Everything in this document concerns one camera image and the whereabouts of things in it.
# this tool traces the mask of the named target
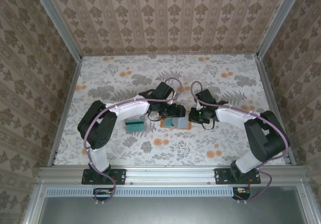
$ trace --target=small object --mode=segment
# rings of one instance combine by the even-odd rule
[[[145,115],[126,119],[125,129],[126,133],[144,131],[146,129]]]
[[[171,128],[171,129],[182,129],[182,130],[190,130],[192,128],[192,123],[189,121],[188,113],[185,117],[174,117],[162,119],[160,121],[161,128]]]
[[[110,197],[112,191],[113,191],[113,187],[112,188],[94,188],[92,191],[93,199],[95,199],[97,202],[101,201],[103,204],[103,202],[105,202]]]
[[[233,188],[233,193],[234,193],[234,196],[232,197],[234,200],[237,200],[237,201],[245,201],[247,200],[248,198],[250,198],[250,195],[251,195],[251,189],[248,188],[248,187],[245,187],[245,188],[236,188],[234,187]]]

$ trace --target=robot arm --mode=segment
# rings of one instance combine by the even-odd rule
[[[132,116],[147,114],[151,111],[157,111],[162,118],[184,117],[186,111],[182,105],[172,103],[173,101],[158,101],[167,99],[172,92],[174,90],[171,87],[161,82],[156,89],[141,92],[139,95],[121,103],[104,104],[99,100],[95,101],[78,125],[77,129],[82,139],[85,138],[89,126],[101,111],[107,107],[115,107],[107,110],[100,117],[100,122],[95,122],[87,137],[86,147],[92,159],[91,165],[94,165],[101,172],[109,168],[106,144],[110,139],[116,122]],[[143,100],[142,96],[149,99],[149,101]]]
[[[205,103],[225,105],[229,107],[225,101],[216,102],[208,89],[197,93],[196,97],[198,100]],[[261,114],[254,114],[262,117],[276,126],[285,136],[287,142],[290,143],[287,135],[285,134],[273,112],[265,111]],[[225,122],[243,129],[247,134],[250,150],[244,156],[240,157],[231,164],[232,178],[235,181],[239,181],[243,177],[246,178],[244,174],[253,170],[257,166],[260,166],[262,163],[267,162],[272,157],[285,150],[282,137],[275,131],[274,128],[266,124],[266,122],[250,114],[244,114],[231,108],[208,106],[200,104],[197,101],[197,107],[192,108],[189,114],[189,120],[195,123],[203,124],[209,123],[210,119],[213,119],[213,127],[214,121]]]

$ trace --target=ventilated metal strip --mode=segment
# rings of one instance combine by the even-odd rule
[[[46,197],[93,197],[93,187],[48,187]],[[115,197],[228,197],[232,187],[118,187]]]

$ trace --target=floral wallpaper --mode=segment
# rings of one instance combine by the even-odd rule
[[[88,164],[77,126],[95,100],[126,100],[157,87],[169,76],[183,83],[177,102],[186,110],[196,106],[190,93],[195,80],[217,101],[257,112],[268,109],[254,55],[84,57],[55,165]],[[170,85],[180,89],[175,81]],[[159,122],[147,119],[142,132],[126,133],[124,121],[116,123],[107,156],[111,165],[230,165],[248,150],[245,131],[227,123],[216,123],[207,131],[198,124],[179,130],[161,128]]]
[[[75,62],[39,0],[0,0],[0,223],[20,223]]]
[[[256,52],[282,0],[52,0],[82,55]]]
[[[321,206],[321,0],[296,0],[264,56],[296,161]]]

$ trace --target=aluminum frame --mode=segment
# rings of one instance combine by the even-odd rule
[[[41,4],[44,6],[47,14],[54,23],[56,29],[58,30],[60,36],[64,40],[67,48],[69,49],[71,55],[78,64],[81,61],[81,54],[79,48],[74,41],[68,27],[64,23],[64,18],[59,14],[53,0],[40,0]]]
[[[268,48],[270,47],[277,32],[282,26],[287,14],[290,12],[296,0],[283,0],[279,9],[277,10],[268,30],[266,31],[260,46],[257,49],[259,57],[263,58]]]
[[[279,108],[277,107],[277,103],[276,103],[276,100],[275,100],[275,97],[273,94],[272,86],[271,86],[271,83],[270,83],[269,78],[267,76],[267,72],[266,72],[263,60],[261,57],[256,57],[255,61],[256,61],[256,66],[257,66],[257,69],[259,71],[259,75],[260,75],[260,78],[262,81],[262,86],[263,86],[263,89],[265,92],[265,96],[266,96],[266,100],[269,105],[269,108],[272,112],[274,112],[277,120],[281,124],[281,127],[285,131],[285,127],[284,127],[284,124],[283,124],[283,121],[281,118],[281,114],[280,114]],[[291,146],[288,149],[288,157],[289,157],[290,164],[296,165],[296,161],[295,161]]]
[[[75,68],[75,71],[74,71],[74,75],[72,77],[72,81],[71,81],[71,84],[70,84],[70,87],[69,87],[68,95],[67,95],[67,98],[66,98],[64,110],[63,110],[63,112],[61,114],[61,118],[60,118],[60,122],[59,122],[58,129],[57,129],[57,132],[56,132],[56,136],[55,136],[55,139],[54,139],[54,143],[52,145],[52,149],[51,149],[51,153],[50,153],[50,156],[49,156],[49,160],[48,160],[47,166],[52,166],[53,162],[54,162],[54,159],[56,157],[56,154],[57,154],[57,151],[58,151],[58,148],[59,148],[59,145],[60,145],[61,137],[62,137],[62,134],[64,132],[65,124],[66,124],[66,121],[67,121],[68,112],[69,112],[69,109],[70,109],[72,97],[74,96],[75,88],[76,88],[77,81],[78,81],[78,78],[79,78],[79,75],[80,75],[81,66],[82,66],[82,62],[79,62],[76,65],[76,68]]]
[[[113,166],[127,170],[126,184],[123,188],[131,187],[215,187],[214,169],[228,166]],[[53,166],[40,168],[36,187],[28,207],[24,224],[37,224],[46,198],[48,187],[93,187],[82,185],[82,166]],[[319,212],[315,208],[315,200],[309,189],[308,179],[303,166],[263,166],[260,168],[272,175],[271,186],[295,186],[307,219],[310,223],[319,222]],[[261,184],[265,186],[268,177],[261,175]],[[246,185],[219,185],[240,187]],[[112,187],[111,185],[95,185],[94,187]]]

